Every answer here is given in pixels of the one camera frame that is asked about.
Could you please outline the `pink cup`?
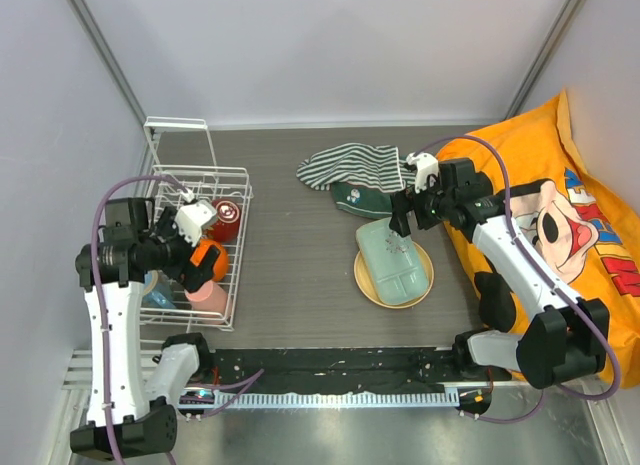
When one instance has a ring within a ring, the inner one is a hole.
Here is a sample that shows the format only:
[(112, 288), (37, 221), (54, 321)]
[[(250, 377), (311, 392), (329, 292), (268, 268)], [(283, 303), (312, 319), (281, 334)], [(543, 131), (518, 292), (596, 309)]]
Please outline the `pink cup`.
[(185, 292), (198, 317), (221, 319), (226, 315), (227, 292), (214, 281), (207, 281), (195, 292)]

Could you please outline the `blue patterned bowl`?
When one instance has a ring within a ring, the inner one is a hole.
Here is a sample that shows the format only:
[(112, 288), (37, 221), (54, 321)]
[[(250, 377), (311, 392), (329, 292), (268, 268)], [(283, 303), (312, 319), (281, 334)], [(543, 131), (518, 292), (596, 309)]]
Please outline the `blue patterned bowl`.
[(142, 297), (143, 308), (174, 310), (173, 292), (166, 277), (156, 270), (146, 273)]

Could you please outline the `light green divided tray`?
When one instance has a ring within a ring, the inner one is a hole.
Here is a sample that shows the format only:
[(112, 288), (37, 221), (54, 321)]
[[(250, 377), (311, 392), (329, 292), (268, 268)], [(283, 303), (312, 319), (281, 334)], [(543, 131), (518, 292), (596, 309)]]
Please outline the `light green divided tray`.
[(412, 239), (397, 235), (389, 222), (385, 218), (362, 225), (355, 239), (380, 300), (400, 305), (421, 296), (428, 280)]

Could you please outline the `yellow round plate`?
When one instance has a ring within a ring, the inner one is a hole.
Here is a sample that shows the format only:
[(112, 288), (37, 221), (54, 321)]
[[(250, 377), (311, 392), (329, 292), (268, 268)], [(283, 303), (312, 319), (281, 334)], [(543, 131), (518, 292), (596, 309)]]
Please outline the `yellow round plate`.
[(360, 291), (368, 300), (382, 308), (391, 310), (402, 310), (412, 308), (426, 298), (433, 287), (435, 270), (432, 260), (427, 252), (418, 243), (414, 243), (414, 246), (417, 250), (424, 272), (427, 276), (427, 289), (421, 296), (400, 305), (389, 305), (380, 300), (373, 285), (373, 281), (370, 277), (362, 252), (359, 251), (356, 254), (353, 265), (354, 280)]

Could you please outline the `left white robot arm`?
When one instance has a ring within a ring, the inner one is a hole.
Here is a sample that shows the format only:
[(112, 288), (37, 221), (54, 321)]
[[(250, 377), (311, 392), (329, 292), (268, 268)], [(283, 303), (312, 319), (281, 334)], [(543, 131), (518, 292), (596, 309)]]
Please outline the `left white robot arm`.
[(158, 271), (185, 291), (213, 277), (219, 257), (203, 244), (217, 219), (206, 200), (167, 206), (152, 216), (154, 201), (104, 201), (91, 243), (75, 261), (90, 315), (91, 398), (86, 424), (72, 431), (73, 453), (98, 461), (169, 454), (177, 440), (177, 407), (188, 382), (205, 382), (213, 370), (200, 333), (169, 337), (149, 378), (141, 365), (140, 314), (145, 278)]

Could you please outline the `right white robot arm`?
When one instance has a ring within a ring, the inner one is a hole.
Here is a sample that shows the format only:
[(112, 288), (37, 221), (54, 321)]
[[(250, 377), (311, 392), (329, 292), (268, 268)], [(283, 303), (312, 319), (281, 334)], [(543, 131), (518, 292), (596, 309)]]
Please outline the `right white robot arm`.
[(488, 330), (457, 336), (455, 374), (472, 380), (487, 367), (499, 367), (546, 389), (601, 372), (611, 350), (608, 309), (599, 299), (581, 297), (537, 254), (511, 215), (511, 189), (494, 193), (469, 159), (438, 161), (417, 152), (405, 166), (415, 182), (392, 194), (390, 229), (407, 237), (411, 218), (422, 230), (448, 223), (495, 267), (529, 319), (521, 335)]

